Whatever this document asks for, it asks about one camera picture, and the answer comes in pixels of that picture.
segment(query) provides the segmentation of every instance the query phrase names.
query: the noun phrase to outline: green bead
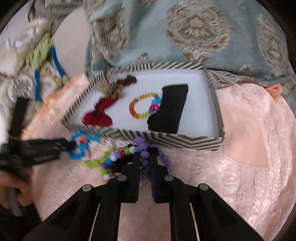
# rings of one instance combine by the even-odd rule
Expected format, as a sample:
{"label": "green bead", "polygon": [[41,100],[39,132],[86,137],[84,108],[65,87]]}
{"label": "green bead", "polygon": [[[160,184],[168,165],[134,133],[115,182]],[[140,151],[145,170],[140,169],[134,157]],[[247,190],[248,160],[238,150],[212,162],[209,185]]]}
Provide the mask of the green bead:
{"label": "green bead", "polygon": [[129,147],[124,148],[124,153],[127,154],[127,155],[131,154],[131,152],[129,151]]}
{"label": "green bead", "polygon": [[107,169],[105,169],[105,168],[102,168],[102,174],[108,174],[108,171],[107,171]]}

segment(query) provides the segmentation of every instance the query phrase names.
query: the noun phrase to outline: box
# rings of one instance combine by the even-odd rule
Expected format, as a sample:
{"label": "box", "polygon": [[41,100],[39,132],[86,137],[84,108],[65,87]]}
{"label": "box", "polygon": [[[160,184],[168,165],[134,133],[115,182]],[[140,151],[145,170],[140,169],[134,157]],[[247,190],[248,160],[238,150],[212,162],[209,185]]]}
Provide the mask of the box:
{"label": "box", "polygon": [[[81,122],[82,117],[87,112],[93,111],[94,104],[102,97],[98,91],[99,84],[111,83],[118,78],[126,77],[127,74],[136,76],[138,82],[125,87],[119,100],[105,110],[105,113],[112,118],[113,125],[110,127],[84,125]],[[213,79],[202,64],[195,62],[144,63],[124,68],[111,68],[98,76],[87,73],[86,75],[90,80],[89,85],[71,104],[61,120],[70,131],[80,129],[91,135],[124,140],[133,140],[136,136],[140,136],[157,145],[199,150],[217,150],[224,140],[223,122]],[[147,120],[137,120],[131,116],[128,104],[132,99],[146,92],[160,93],[164,85],[174,83],[189,85],[177,134],[149,131]],[[149,103],[143,103],[145,104],[146,109],[136,111],[146,112]]]}

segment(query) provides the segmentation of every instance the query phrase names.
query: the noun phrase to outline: human hand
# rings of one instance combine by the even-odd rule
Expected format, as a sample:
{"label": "human hand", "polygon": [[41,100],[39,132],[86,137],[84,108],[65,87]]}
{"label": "human hand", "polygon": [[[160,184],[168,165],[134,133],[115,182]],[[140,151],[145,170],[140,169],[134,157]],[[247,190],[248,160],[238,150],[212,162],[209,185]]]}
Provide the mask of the human hand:
{"label": "human hand", "polygon": [[10,209],[9,202],[6,196],[6,188],[13,187],[20,190],[17,197],[17,201],[22,206],[28,206],[32,204],[32,186],[31,175],[33,170],[29,170],[29,177],[27,181],[24,181],[11,173],[0,171],[0,206]]}

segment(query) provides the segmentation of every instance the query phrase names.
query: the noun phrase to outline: red bow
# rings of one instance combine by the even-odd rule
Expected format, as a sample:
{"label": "red bow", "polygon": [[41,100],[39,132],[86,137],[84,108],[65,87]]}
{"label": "red bow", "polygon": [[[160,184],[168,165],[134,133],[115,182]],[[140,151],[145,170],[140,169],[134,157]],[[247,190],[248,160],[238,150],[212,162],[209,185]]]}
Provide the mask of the red bow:
{"label": "red bow", "polygon": [[92,126],[110,126],[112,124],[112,119],[105,114],[104,109],[113,105],[116,101],[117,98],[101,98],[99,103],[95,105],[95,110],[84,116],[82,123]]}

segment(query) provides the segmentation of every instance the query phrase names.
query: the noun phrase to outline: pink bedspread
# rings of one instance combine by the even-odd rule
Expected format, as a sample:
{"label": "pink bedspread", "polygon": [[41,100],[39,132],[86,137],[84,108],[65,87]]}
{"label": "pink bedspread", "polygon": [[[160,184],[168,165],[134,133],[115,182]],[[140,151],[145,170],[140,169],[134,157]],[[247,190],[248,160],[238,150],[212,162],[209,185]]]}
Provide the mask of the pink bedspread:
{"label": "pink bedspread", "polygon": [[[24,139],[68,137],[63,112],[88,84],[82,75],[53,94],[24,132]],[[207,183],[263,238],[272,240],[296,202],[296,121],[282,97],[273,99],[254,84],[217,90],[226,139],[215,152],[163,148],[173,175],[187,184]],[[100,156],[104,146],[92,147]],[[34,201],[41,219],[82,185],[98,186],[98,169],[87,169],[64,154],[35,168]],[[170,240],[169,210],[154,204],[150,183],[140,188],[136,204],[123,204],[119,241]]]}

